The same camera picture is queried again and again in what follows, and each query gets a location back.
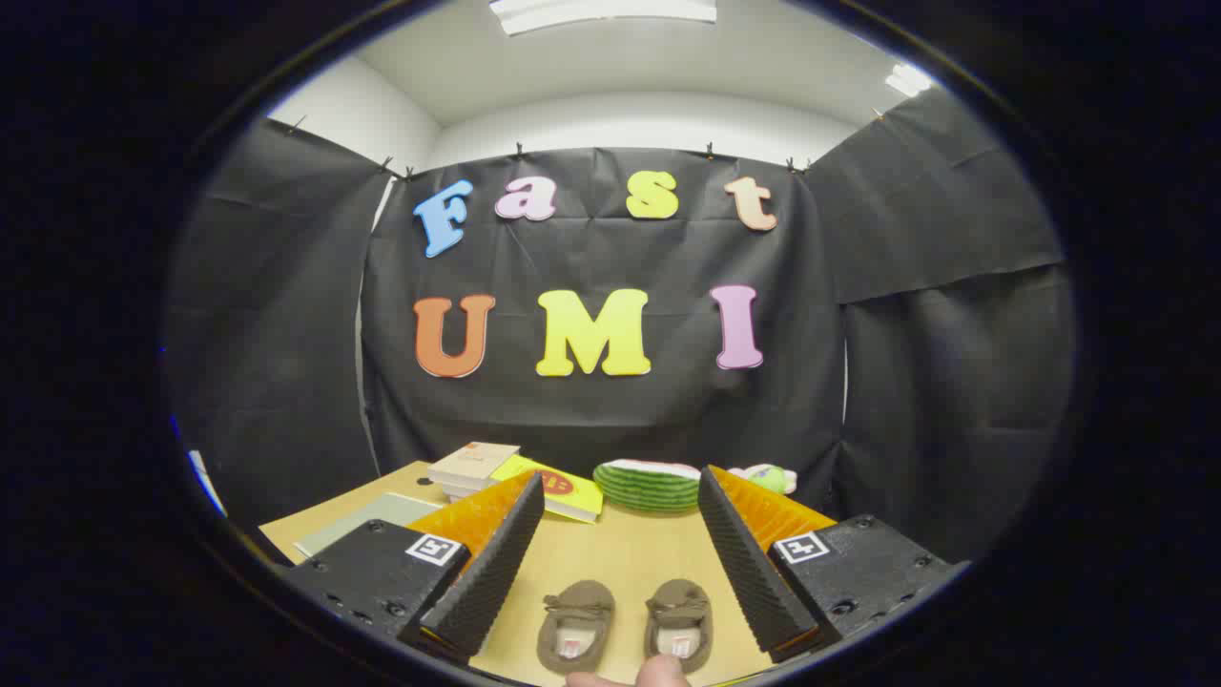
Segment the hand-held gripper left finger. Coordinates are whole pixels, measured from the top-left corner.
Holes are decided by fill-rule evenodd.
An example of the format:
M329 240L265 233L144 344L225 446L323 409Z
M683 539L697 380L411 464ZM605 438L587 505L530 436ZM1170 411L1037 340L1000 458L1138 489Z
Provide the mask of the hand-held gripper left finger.
M518 473L408 526L366 519L284 578L361 635L466 664L542 516L545 480Z

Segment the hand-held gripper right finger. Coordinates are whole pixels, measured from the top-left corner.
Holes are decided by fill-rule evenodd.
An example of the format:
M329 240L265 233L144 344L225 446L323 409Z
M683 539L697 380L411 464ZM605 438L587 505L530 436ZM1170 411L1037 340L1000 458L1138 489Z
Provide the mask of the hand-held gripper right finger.
M697 504L755 643L775 663L869 635L969 566L874 514L834 521L716 466L702 470Z

